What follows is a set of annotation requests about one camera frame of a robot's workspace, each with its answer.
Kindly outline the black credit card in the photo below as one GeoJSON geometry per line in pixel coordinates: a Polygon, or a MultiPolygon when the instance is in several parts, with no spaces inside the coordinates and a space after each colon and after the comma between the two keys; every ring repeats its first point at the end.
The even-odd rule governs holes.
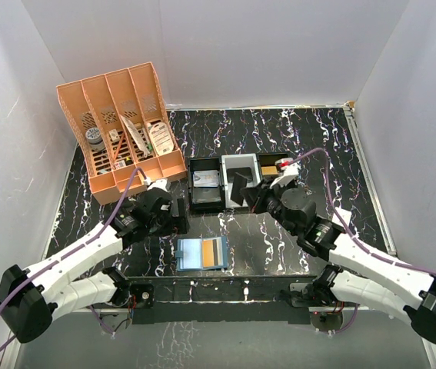
{"type": "Polygon", "coordinates": [[[254,177],[251,171],[251,168],[243,167],[243,168],[228,168],[227,169],[227,181],[228,183],[233,183],[235,180],[235,176],[240,175],[247,179],[247,183],[253,183],[254,177]]]}

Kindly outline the gold orange credit card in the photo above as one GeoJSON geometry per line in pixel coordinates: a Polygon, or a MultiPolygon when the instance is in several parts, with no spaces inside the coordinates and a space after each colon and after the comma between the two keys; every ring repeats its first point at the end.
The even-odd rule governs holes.
{"type": "Polygon", "coordinates": [[[219,269],[228,266],[225,238],[203,239],[201,249],[202,267],[204,269],[219,269]]]}

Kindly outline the blue leather card holder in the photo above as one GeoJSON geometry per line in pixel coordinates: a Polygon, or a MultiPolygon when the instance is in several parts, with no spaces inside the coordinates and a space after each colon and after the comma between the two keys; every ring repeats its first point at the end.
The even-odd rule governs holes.
{"type": "MultiPolygon", "coordinates": [[[[228,260],[228,243],[225,236],[227,247],[227,260],[228,260]]],[[[207,271],[217,269],[204,269],[202,267],[202,240],[207,238],[187,238],[179,239],[175,258],[177,261],[177,271],[207,271]]]]}

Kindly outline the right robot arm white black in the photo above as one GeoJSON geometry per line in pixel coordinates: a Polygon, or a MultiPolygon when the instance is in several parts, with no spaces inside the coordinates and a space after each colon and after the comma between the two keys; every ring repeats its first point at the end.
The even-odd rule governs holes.
{"type": "Polygon", "coordinates": [[[436,271],[417,268],[360,242],[349,233],[349,212],[323,218],[316,204],[291,185],[269,181],[242,188],[254,214],[269,213],[307,254],[327,262],[311,285],[324,302],[345,301],[396,317],[436,344],[436,271]]]}

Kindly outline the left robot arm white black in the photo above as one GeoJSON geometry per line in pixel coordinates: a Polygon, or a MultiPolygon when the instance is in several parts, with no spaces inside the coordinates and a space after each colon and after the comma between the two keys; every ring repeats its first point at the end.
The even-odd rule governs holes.
{"type": "Polygon", "coordinates": [[[0,282],[0,317],[14,337],[28,343],[60,317],[94,304],[125,306],[130,284],[115,267],[90,278],[82,275],[107,258],[150,237],[185,234],[184,198],[157,180],[135,201],[123,200],[85,236],[44,261],[7,269],[0,282]]]}

